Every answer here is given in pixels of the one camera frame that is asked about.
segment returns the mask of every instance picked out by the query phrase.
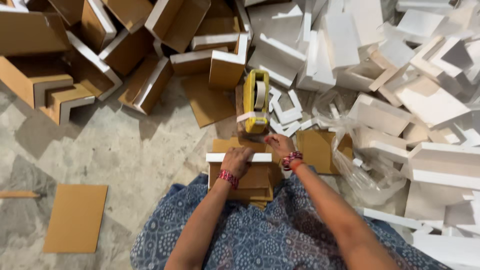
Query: hand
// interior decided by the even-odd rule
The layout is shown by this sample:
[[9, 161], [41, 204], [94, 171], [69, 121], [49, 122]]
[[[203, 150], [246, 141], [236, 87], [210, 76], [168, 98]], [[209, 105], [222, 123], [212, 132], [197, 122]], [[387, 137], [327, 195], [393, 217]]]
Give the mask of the hand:
[[248, 163], [247, 160], [254, 153], [255, 151], [250, 147], [230, 147], [223, 158], [220, 168], [229, 171], [233, 176], [240, 179], [251, 167], [251, 164]]
[[296, 151], [292, 139], [288, 138], [285, 135], [267, 135], [265, 136], [264, 140], [268, 145], [273, 148], [275, 153], [279, 155], [280, 158], [286, 158], [290, 153]]

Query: tape roll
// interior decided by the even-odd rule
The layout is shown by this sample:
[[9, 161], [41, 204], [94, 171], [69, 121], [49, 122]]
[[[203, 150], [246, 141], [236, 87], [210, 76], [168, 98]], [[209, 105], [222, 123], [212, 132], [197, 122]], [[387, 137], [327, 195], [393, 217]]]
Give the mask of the tape roll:
[[261, 109], [264, 107], [264, 104], [265, 104], [265, 93], [267, 90], [266, 90], [265, 82], [256, 81], [255, 83], [257, 85], [257, 98], [255, 100], [255, 106], [253, 108]]

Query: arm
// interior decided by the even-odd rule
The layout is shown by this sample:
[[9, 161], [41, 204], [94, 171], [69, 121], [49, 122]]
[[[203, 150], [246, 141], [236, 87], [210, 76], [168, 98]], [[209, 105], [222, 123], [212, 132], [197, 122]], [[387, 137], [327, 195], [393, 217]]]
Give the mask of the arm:
[[[275, 152], [286, 157], [295, 151], [290, 138], [270, 135], [265, 141]], [[387, 251], [378, 243], [374, 233], [356, 211], [301, 160], [295, 174], [309, 194], [318, 215], [334, 235], [342, 257], [350, 270], [398, 269]]]
[[[251, 148], [230, 148], [222, 162], [222, 169], [239, 179], [248, 170], [247, 159]], [[168, 258], [165, 269], [201, 269], [212, 240], [218, 217], [222, 212], [232, 185], [218, 178], [185, 224], [185, 228]]]

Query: person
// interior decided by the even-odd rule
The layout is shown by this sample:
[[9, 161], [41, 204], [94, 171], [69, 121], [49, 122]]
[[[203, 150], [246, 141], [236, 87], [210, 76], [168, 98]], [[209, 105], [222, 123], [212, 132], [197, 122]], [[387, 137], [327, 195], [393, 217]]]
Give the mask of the person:
[[305, 164], [293, 141], [265, 137], [292, 169], [264, 211], [227, 196], [248, 170], [251, 148], [230, 148], [207, 193], [199, 175], [162, 198], [131, 251], [138, 270], [449, 269], [407, 244], [387, 223], [361, 217]]

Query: woman's right hand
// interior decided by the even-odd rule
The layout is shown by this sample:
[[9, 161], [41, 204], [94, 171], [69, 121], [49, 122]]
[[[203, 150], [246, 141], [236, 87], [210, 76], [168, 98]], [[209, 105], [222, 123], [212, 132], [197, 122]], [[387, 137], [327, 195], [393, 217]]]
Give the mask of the woman's right hand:
[[273, 148], [275, 153], [277, 153], [280, 158], [286, 158], [290, 153], [296, 151], [292, 139], [285, 135], [267, 135], [265, 136], [264, 140], [268, 145]]

